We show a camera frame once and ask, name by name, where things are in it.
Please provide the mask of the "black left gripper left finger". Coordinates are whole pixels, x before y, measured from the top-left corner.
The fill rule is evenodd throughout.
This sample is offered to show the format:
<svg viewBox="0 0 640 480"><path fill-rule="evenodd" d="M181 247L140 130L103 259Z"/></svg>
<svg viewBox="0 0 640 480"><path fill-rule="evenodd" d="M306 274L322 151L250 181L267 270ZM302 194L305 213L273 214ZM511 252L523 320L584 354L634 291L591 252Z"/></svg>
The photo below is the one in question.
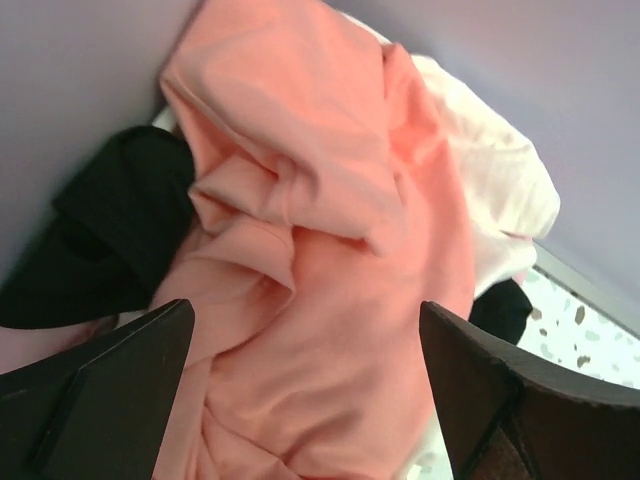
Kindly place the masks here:
<svg viewBox="0 0 640 480"><path fill-rule="evenodd" d="M2 478L151 478L194 322L174 300L2 375Z"/></svg>

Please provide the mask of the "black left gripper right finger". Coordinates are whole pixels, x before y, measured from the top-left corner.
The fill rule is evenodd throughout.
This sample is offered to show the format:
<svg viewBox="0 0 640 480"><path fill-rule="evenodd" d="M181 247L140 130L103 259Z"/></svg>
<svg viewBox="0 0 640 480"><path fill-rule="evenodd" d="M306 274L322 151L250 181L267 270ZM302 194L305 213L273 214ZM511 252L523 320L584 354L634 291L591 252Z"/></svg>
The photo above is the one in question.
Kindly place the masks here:
<svg viewBox="0 0 640 480"><path fill-rule="evenodd" d="M636 479L639 392L553 364L434 302L420 340L456 479Z"/></svg>

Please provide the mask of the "salmon pink t-shirt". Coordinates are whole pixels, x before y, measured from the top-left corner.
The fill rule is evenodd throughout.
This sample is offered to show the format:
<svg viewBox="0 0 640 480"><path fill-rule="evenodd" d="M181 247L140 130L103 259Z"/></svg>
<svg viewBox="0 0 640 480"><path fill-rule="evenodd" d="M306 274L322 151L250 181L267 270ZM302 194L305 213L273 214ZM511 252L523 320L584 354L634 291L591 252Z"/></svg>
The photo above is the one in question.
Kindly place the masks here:
<svg viewBox="0 0 640 480"><path fill-rule="evenodd" d="M433 410L421 303L470 311L461 180L408 52L321 1L208 1L161 78L196 219L158 479L397 479Z"/></svg>

